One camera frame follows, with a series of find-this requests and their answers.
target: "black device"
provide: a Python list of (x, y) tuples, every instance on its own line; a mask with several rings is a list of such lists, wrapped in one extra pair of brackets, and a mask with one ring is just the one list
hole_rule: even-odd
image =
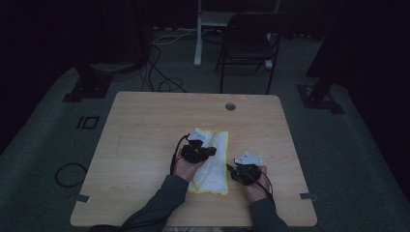
[(190, 163), (198, 163), (207, 160), (208, 157), (214, 156), (217, 152), (215, 147), (202, 147), (201, 140), (188, 140), (189, 145), (184, 145), (181, 152), (181, 157)]
[(226, 164), (233, 180), (244, 186), (251, 185), (259, 180), (261, 171), (255, 164), (237, 164), (236, 168)]

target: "black stand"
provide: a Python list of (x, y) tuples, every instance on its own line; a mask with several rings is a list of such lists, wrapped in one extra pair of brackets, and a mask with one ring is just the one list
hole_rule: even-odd
[(79, 79), (71, 93), (66, 94), (63, 102), (81, 102), (82, 99), (103, 99), (108, 91), (112, 76), (98, 72), (87, 64), (76, 65)]
[(308, 85), (296, 85), (296, 87), (305, 108), (330, 109), (334, 114), (344, 114), (340, 104), (335, 102), (329, 92), (331, 85), (331, 81), (319, 79), (314, 87)]

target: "person's right hand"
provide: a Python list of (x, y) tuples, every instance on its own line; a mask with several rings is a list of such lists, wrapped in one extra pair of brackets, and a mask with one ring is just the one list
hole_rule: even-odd
[[(266, 172), (267, 172), (266, 166), (259, 166), (259, 169), (261, 172), (265, 173), (266, 175)], [(261, 174), (258, 182), (265, 189), (269, 190), (270, 189), (269, 180), (265, 175)], [(269, 197), (268, 193), (266, 193), (266, 191), (263, 188), (261, 188), (257, 183), (253, 183), (251, 185), (245, 186), (245, 193), (247, 194), (247, 197), (251, 203)]]

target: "white towel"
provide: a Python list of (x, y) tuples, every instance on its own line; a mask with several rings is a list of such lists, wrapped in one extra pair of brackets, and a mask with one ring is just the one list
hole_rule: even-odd
[(188, 139), (201, 140), (203, 142), (202, 147), (217, 148), (215, 155), (210, 156), (196, 171), (190, 182), (189, 192), (227, 195), (226, 150), (228, 131), (195, 129)]

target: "person's left hand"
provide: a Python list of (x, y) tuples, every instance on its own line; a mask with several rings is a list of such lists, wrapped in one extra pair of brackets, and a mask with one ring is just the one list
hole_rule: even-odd
[(173, 175), (177, 175), (188, 183), (192, 180), (193, 175), (195, 175), (196, 170), (204, 164), (205, 161), (201, 161), (198, 163), (190, 163), (186, 159), (181, 157), (181, 153), (178, 154), (176, 157), (176, 162), (174, 166), (174, 173)]

